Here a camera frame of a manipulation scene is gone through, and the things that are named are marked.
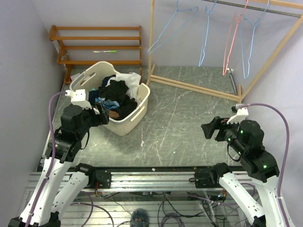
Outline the black t shirt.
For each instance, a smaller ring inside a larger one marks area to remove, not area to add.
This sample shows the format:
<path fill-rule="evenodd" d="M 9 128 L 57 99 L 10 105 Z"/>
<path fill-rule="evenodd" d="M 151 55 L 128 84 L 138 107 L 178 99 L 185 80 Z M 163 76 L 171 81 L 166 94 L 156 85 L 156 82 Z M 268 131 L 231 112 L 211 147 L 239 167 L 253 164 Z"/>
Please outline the black t shirt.
<path fill-rule="evenodd" d="M 95 103 L 101 103 L 108 109 L 110 118 L 123 120 L 137 108 L 137 102 L 126 94 L 127 90 L 124 81 L 111 81 L 109 86 L 99 89 Z"/>

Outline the white t shirt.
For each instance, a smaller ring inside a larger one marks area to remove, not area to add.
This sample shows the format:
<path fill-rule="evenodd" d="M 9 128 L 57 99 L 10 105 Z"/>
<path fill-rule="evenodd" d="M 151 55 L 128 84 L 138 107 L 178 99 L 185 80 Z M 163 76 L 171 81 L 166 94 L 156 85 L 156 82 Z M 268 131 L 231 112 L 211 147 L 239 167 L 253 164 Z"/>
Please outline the white t shirt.
<path fill-rule="evenodd" d="M 110 85 L 111 81 L 124 81 L 125 85 L 128 87 L 126 94 L 130 98 L 134 98 L 135 101 L 139 100 L 138 88 L 141 81 L 141 75 L 131 72 L 131 73 L 117 73 L 115 76 L 111 77 L 107 83 L 106 87 Z"/>

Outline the blue hanger holding black shirt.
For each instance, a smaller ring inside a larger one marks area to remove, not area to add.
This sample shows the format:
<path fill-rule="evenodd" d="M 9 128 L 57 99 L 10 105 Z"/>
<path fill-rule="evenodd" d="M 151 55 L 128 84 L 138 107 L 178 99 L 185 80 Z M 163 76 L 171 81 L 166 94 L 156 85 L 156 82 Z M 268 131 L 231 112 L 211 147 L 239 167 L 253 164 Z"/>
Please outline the blue hanger holding black shirt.
<path fill-rule="evenodd" d="M 204 9 L 204 20 L 203 20 L 203 30 L 202 30 L 202 44 L 201 44 L 201 52 L 198 66 L 201 67 L 205 60 L 206 56 L 206 45 L 208 39 L 209 25 L 210 25 L 210 17 L 214 7 L 216 6 L 217 1 L 212 0 L 213 4 L 211 7 L 205 6 Z"/>

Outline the pink wire hanger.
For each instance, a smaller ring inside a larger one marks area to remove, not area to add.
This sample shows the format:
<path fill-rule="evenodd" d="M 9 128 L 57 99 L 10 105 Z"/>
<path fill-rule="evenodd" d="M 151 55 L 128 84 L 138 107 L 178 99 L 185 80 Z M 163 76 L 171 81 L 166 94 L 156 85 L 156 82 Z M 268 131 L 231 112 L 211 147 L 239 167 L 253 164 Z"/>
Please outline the pink wire hanger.
<path fill-rule="evenodd" d="M 224 57 L 223 57 L 223 72 L 222 75 L 225 76 L 225 74 L 227 73 L 228 70 L 228 66 L 229 66 L 229 61 L 230 61 L 230 56 L 232 53 L 232 49 L 234 46 L 234 41 L 235 41 L 235 36 L 237 34 L 237 30 L 238 30 L 238 26 L 240 24 L 241 18 L 248 6 L 249 0 L 245 1 L 245 5 L 243 8 L 243 11 L 241 12 L 240 16 L 237 16 L 237 13 L 234 13 L 234 16 L 232 18 L 232 22 L 229 28 L 229 32 L 228 32 L 228 36 L 227 36 L 227 40 L 225 43 L 225 50 L 224 50 Z"/>

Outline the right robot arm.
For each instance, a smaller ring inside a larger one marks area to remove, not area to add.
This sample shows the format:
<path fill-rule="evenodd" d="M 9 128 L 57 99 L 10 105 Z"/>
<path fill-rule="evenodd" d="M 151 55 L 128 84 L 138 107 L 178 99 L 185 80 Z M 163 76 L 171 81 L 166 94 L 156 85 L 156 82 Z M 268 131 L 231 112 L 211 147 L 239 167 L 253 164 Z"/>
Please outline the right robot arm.
<path fill-rule="evenodd" d="M 227 142 L 227 146 L 239 154 L 239 162 L 252 180 L 261 203 L 239 183 L 235 173 L 226 163 L 212 167 L 209 183 L 223 187 L 239 205 L 253 227 L 292 227 L 294 224 L 278 193 L 278 182 L 282 175 L 276 159 L 263 146 L 264 132 L 253 120 L 230 124 L 228 118 L 215 117 L 210 123 L 201 125 L 206 139 L 218 131 L 215 140 Z"/>

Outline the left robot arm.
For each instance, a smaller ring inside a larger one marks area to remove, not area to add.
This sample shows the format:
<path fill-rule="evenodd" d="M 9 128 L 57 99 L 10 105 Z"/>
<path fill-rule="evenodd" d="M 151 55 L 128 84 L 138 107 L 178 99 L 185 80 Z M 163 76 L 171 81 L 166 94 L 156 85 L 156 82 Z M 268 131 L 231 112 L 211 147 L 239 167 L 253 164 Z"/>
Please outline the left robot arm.
<path fill-rule="evenodd" d="M 60 189 L 62 179 L 83 149 L 82 140 L 92 127 L 109 123 L 109 110 L 101 103 L 84 109 L 67 106 L 61 115 L 61 126 L 51 140 L 41 176 L 34 193 L 20 216 L 9 222 L 10 227 L 59 227 L 64 212 L 79 192 L 96 184 L 96 169 L 79 164 L 68 183 Z"/>

